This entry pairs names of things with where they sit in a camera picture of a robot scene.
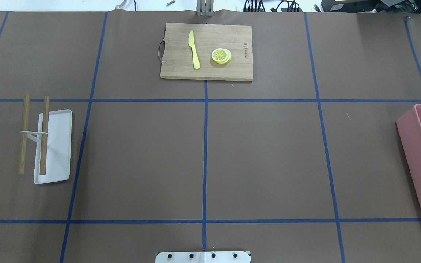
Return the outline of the wooden rack rod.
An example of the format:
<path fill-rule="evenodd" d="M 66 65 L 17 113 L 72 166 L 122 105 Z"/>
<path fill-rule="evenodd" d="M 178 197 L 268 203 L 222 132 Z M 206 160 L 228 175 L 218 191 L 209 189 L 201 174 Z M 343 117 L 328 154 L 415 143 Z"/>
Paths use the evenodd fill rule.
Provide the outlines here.
<path fill-rule="evenodd" d="M 29 126 L 29 116 L 30 116 L 30 94 L 25 94 L 23 98 L 23 107 L 22 107 L 22 123 L 20 129 L 20 151 L 19 151 L 19 163 L 17 168 L 17 175 L 24 175 L 25 171 L 25 158 L 26 158 L 26 148 L 27 148 L 27 133 Z"/>
<path fill-rule="evenodd" d="M 49 108 L 50 97 L 45 96 L 42 112 L 42 135 L 41 135 L 41 151 L 40 151 L 40 167 L 39 174 L 46 174 L 47 166 L 47 150 L 48 150 L 48 126 L 49 126 Z"/>

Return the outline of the lemon slice toy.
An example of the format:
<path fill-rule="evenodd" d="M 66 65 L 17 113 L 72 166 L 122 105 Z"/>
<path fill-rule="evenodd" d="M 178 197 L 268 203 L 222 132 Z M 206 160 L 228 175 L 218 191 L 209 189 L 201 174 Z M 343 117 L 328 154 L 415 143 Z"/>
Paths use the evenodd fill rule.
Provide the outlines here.
<path fill-rule="evenodd" d="M 225 48 L 216 48 L 212 52 L 212 60 L 217 64 L 227 64 L 232 59 L 232 53 Z"/>

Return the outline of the wooden cutting board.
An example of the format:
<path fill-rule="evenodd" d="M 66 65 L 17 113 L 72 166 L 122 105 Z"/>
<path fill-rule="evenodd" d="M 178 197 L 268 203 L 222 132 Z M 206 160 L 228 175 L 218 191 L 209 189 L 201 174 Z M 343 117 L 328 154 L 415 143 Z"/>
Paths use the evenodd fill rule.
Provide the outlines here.
<path fill-rule="evenodd" d="M 195 70 L 187 40 L 194 31 L 194 42 L 200 60 Z M 232 53 L 227 64 L 212 60 L 216 48 Z M 247 81 L 254 80 L 253 31 L 248 25 L 167 23 L 160 76 L 163 79 Z"/>

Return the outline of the aluminium frame post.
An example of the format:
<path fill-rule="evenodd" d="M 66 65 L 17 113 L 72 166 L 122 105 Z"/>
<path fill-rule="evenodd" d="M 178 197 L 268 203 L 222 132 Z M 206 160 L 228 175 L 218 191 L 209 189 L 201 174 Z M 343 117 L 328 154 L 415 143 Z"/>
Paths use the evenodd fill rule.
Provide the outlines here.
<path fill-rule="evenodd" d="M 198 17 L 213 17 L 214 13 L 214 0 L 197 0 Z"/>

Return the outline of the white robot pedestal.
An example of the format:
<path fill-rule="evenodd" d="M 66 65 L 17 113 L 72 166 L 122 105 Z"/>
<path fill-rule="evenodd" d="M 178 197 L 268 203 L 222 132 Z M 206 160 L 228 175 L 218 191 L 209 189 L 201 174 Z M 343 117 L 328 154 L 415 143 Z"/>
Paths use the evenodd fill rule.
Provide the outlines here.
<path fill-rule="evenodd" d="M 250 252 L 246 251 L 187 251 L 160 252 L 156 263 L 251 263 Z"/>

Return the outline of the white rectangular tray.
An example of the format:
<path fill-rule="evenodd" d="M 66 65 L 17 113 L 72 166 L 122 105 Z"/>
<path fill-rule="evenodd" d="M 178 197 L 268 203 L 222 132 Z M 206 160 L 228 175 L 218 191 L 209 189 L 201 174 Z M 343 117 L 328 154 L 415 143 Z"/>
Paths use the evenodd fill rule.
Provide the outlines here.
<path fill-rule="evenodd" d="M 72 110 L 49 112 L 46 174 L 40 175 L 41 144 L 37 142 L 34 179 L 35 184 L 68 180 L 71 171 Z"/>

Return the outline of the yellow plastic knife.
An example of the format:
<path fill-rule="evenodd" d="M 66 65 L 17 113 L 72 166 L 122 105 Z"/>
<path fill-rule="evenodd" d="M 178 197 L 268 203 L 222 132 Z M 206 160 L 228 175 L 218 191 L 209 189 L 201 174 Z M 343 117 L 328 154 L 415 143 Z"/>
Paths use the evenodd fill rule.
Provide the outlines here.
<path fill-rule="evenodd" d="M 199 70 L 201 65 L 200 65 L 200 60 L 199 60 L 198 55 L 197 55 L 196 44 L 194 42 L 194 31 L 193 30 L 191 30 L 189 32 L 187 43 L 188 43 L 188 46 L 191 48 L 191 52 L 192 52 L 193 68 L 195 70 Z"/>

